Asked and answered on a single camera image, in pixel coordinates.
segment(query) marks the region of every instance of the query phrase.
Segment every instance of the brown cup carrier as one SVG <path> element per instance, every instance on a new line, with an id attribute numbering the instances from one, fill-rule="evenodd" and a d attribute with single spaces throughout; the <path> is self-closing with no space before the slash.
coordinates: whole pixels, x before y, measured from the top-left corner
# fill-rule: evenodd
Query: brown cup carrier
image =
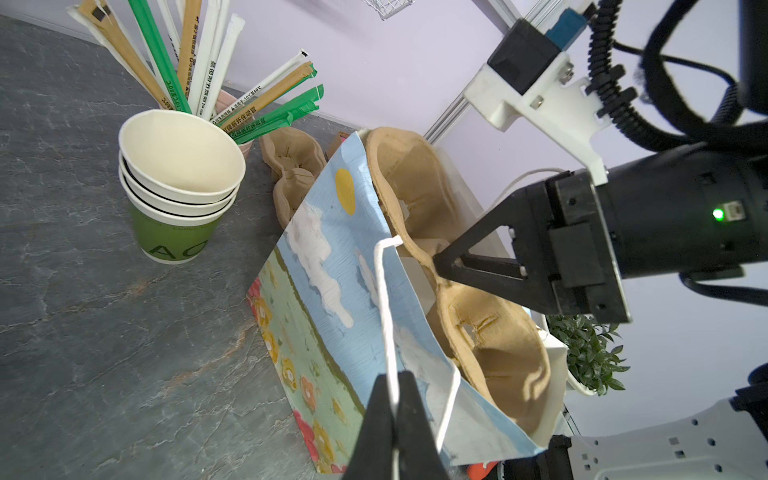
<path id="1" fill-rule="evenodd" d="M 532 434 L 545 410 L 547 352 L 522 307 L 437 275 L 432 256 L 463 233 L 437 154 L 421 135 L 388 127 L 368 133 L 366 154 L 400 255 L 418 260 L 435 291 L 435 338 L 481 395 Z"/>
<path id="2" fill-rule="evenodd" d="M 326 158 L 312 136 L 292 127 L 263 135 L 259 145 L 264 162 L 272 168 L 272 179 L 277 180 L 272 198 L 277 219 L 285 228 L 326 166 Z"/>

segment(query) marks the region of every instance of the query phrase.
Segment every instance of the stacked paper cups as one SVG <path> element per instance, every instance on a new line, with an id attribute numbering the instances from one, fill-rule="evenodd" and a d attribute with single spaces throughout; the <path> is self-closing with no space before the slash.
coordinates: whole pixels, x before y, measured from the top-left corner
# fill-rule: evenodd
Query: stacked paper cups
<path id="1" fill-rule="evenodd" d="M 235 98 L 222 91 L 218 100 L 221 110 Z M 139 246 L 156 262 L 192 260 L 234 204 L 251 143 L 237 145 L 209 121 L 172 110 L 129 118 L 118 143 Z"/>

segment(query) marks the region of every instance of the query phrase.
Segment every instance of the cup rim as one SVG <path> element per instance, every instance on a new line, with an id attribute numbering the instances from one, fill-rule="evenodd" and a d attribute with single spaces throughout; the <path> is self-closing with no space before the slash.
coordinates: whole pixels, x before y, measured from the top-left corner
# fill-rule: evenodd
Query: cup rim
<path id="1" fill-rule="evenodd" d="M 176 220 L 176 219 L 178 219 L 178 220 L 192 220 L 195 223 L 196 222 L 203 222 L 204 220 L 210 220 L 212 222 L 212 221 L 216 220 L 218 217 L 221 217 L 222 215 L 224 215 L 227 212 L 227 210 L 229 210 L 230 207 L 232 207 L 232 205 L 235 202 L 235 198 L 232 198 L 232 199 L 230 199 L 228 204 L 224 205 L 224 207 L 220 208 L 216 212 L 214 212 L 212 214 L 208 214 L 208 215 L 201 215 L 199 217 L 189 216 L 189 215 L 169 214 L 168 212 L 164 212 L 162 210 L 158 210 L 156 207 L 153 207 L 152 205 L 148 204 L 147 202 L 145 202 L 141 198 L 139 198 L 138 195 L 136 195 L 134 193 L 134 191 L 131 190 L 131 187 L 128 186 L 128 183 L 125 180 L 124 174 L 123 174 L 122 171 L 118 171 L 118 176 L 120 178 L 120 183 L 123 186 L 123 190 L 128 195 L 128 200 L 131 203 L 133 203 L 134 205 L 136 203 L 139 203 L 142 207 L 146 207 L 148 210 L 151 210 L 153 214 L 156 214 L 160 218 L 164 218 L 164 219 L 167 219 L 167 220 Z M 204 225 L 206 223 L 210 223 L 210 222 L 203 222 L 203 223 L 200 223 L 200 225 Z M 175 227 L 184 227 L 184 225 L 174 225 L 174 226 Z"/>
<path id="2" fill-rule="evenodd" d="M 143 116 L 146 116 L 146 115 L 155 115 L 155 114 L 160 114 L 160 115 L 168 115 L 168 114 L 170 114 L 170 115 L 176 115 L 176 114 L 188 115 L 189 117 L 194 118 L 195 121 L 200 121 L 200 122 L 203 122 L 206 125 L 209 125 L 211 127 L 216 128 L 217 131 L 221 132 L 222 135 L 224 135 L 229 141 L 231 141 L 232 144 L 237 149 L 238 153 L 240 153 L 240 158 L 243 159 L 243 163 L 242 163 L 243 168 L 242 168 L 242 171 L 240 172 L 240 177 L 237 179 L 237 182 L 234 183 L 234 187 L 228 187 L 228 188 L 225 188 L 224 190 L 219 190 L 217 192 L 196 192 L 196 191 L 193 191 L 193 190 L 183 190 L 181 188 L 172 187 L 171 185 L 168 185 L 168 184 L 166 184 L 164 182 L 161 182 L 161 181 L 153 178 L 151 175 L 147 175 L 139 167 L 137 167 L 131 161 L 131 159 L 123 152 L 122 145 L 123 145 L 123 136 L 124 136 L 124 133 L 125 133 L 125 126 L 128 124 L 129 121 L 131 121 L 131 120 L 133 120 L 135 118 L 143 117 Z M 120 126 L 120 131 L 118 132 L 118 148 L 119 148 L 119 151 L 120 151 L 122 157 L 125 159 L 126 163 L 128 163 L 128 165 L 130 166 L 131 169 L 135 169 L 134 171 L 138 172 L 142 177 L 147 178 L 149 181 L 151 181 L 152 183 L 156 184 L 157 186 L 165 188 L 165 189 L 167 189 L 169 191 L 172 191 L 172 192 L 175 192 L 175 193 L 181 194 L 181 195 L 189 195 L 191 197 L 215 197 L 215 196 L 221 195 L 221 194 L 229 194 L 229 192 L 231 192 L 232 189 L 237 187 L 237 185 L 240 185 L 240 182 L 242 182 L 243 179 L 245 178 L 245 170 L 246 170 L 245 157 L 243 156 L 243 152 L 240 150 L 240 146 L 234 140 L 232 140 L 232 137 L 230 137 L 225 131 L 221 130 L 219 127 L 217 127 L 216 125 L 210 123 L 209 121 L 205 121 L 205 120 L 203 120 L 202 118 L 200 118 L 200 117 L 198 117 L 196 115 L 188 114 L 187 112 L 183 112 L 183 111 L 160 110 L 160 109 L 155 108 L 155 109 L 145 110 L 145 111 L 142 111 L 140 113 L 135 114 L 131 118 L 128 118 Z"/>
<path id="3" fill-rule="evenodd" d="M 178 201 L 178 200 L 173 200 L 173 199 L 170 199 L 170 198 L 166 198 L 166 197 L 163 197 L 162 195 L 158 195 L 158 194 L 156 194 L 155 192 L 153 192 L 152 190 L 150 190 L 150 189 L 146 188 L 146 187 L 144 186 L 144 184 L 142 184 L 142 183 L 139 181 L 139 179 L 137 179 L 137 178 L 134 176 L 133 172 L 131 172 L 131 169 L 129 168 L 129 166 L 128 166 L 128 163 L 127 163 L 127 161 L 125 160 L 125 157 L 123 156 L 123 152 L 118 152 L 118 165 L 119 165 L 119 170 L 120 170 L 120 171 L 123 173 L 123 175 L 127 174 L 127 176 L 126 176 L 126 183 L 128 184 L 128 187 L 129 187 L 129 188 L 131 187 L 131 182 L 130 182 L 130 181 L 128 181 L 128 177 L 130 177 L 130 178 L 131 178 L 131 180 L 133 180 L 134 182 L 136 182 L 136 184 L 139 186 L 139 188 L 141 188 L 141 189 L 142 189 L 142 192 L 143 192 L 143 193 L 145 193 L 146 195 L 149 195 L 150 197 L 153 197 L 153 198 L 156 198 L 156 199 L 158 199 L 160 202 L 168 202 L 168 203 L 170 203 L 170 204 L 180 204 L 180 205 L 184 205 L 185 207 L 192 207 L 193 209 L 196 209 L 196 208 L 203 208 L 203 207 L 210 207 L 211 205 L 216 205 L 216 204 L 220 204 L 220 205 L 226 205 L 226 204 L 227 204 L 227 201 L 228 201 L 228 200 L 229 200 L 229 199 L 230 199 L 230 198 L 231 198 L 233 195 L 237 195 L 237 191 L 240 189 L 240 185 L 237 185 L 237 187 L 235 187 L 235 188 L 233 188 L 233 189 L 232 189 L 232 191 L 229 193 L 229 195 L 227 195 L 226 197 L 224 197 L 224 198 L 222 198 L 221 200 L 219 200 L 219 201 L 216 201 L 216 202 L 211 202 L 211 203 L 209 203 L 209 204 L 189 204 L 188 202 L 180 202 L 180 201 Z"/>

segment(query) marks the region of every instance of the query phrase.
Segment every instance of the black cable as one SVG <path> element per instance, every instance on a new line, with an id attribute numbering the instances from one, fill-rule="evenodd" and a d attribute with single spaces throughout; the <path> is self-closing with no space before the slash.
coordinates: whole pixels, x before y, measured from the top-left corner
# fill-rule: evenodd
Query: black cable
<path id="1" fill-rule="evenodd" d="M 623 43 L 620 43 L 619 41 L 614 40 L 614 48 L 616 48 L 618 51 L 623 51 L 625 53 L 631 53 L 633 55 L 642 56 L 643 51 L 639 48 L 631 47 L 629 45 L 625 45 Z M 736 79 L 731 77 L 730 74 L 727 71 L 720 70 L 718 67 L 713 67 L 712 65 L 707 65 L 704 63 L 699 63 L 697 61 L 693 60 L 687 60 L 686 58 L 680 58 L 680 57 L 673 57 L 671 55 L 661 55 L 661 59 L 664 60 L 667 63 L 674 63 L 678 65 L 683 65 L 685 67 L 691 67 L 696 68 L 697 70 L 702 71 L 708 71 L 711 74 L 715 74 L 718 77 L 725 80 L 725 82 L 728 85 L 735 85 L 737 84 Z"/>
<path id="2" fill-rule="evenodd" d="M 683 285 L 699 295 L 721 300 L 732 300 L 734 302 L 768 306 L 768 290 L 752 288 L 751 286 L 703 285 L 702 283 L 692 280 L 685 273 L 680 274 L 680 281 L 683 282 Z"/>
<path id="3" fill-rule="evenodd" d="M 643 53 L 645 91 L 656 109 L 677 130 L 695 141 L 736 151 L 764 153 L 768 151 L 768 122 L 731 126 L 706 122 L 688 108 L 664 69 L 661 49 L 672 36 L 677 24 L 698 0 L 675 0 L 659 25 L 650 35 Z"/>
<path id="4" fill-rule="evenodd" d="M 621 97 L 618 79 L 612 75 L 611 51 L 614 47 L 614 30 L 622 0 L 601 0 L 600 8 L 591 21 L 592 36 L 589 45 L 589 76 L 597 84 L 596 92 L 604 106 L 614 106 L 608 111 L 616 128 L 630 141 L 650 151 L 665 151 L 698 141 L 687 135 L 672 134 L 649 123 Z M 713 117 L 713 121 L 735 123 L 742 107 L 737 101 L 737 86 L 731 85 Z"/>

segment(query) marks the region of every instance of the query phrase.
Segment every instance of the table surface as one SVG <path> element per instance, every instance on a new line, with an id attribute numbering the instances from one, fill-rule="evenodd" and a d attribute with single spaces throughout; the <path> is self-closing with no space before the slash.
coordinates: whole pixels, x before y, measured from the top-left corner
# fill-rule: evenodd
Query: table surface
<path id="1" fill-rule="evenodd" d="M 97 45 L 6 17 L 0 45 L 0 476 L 314 478 L 244 301 L 282 233 L 258 144 L 206 250 L 155 263 L 117 176 L 151 97 Z"/>

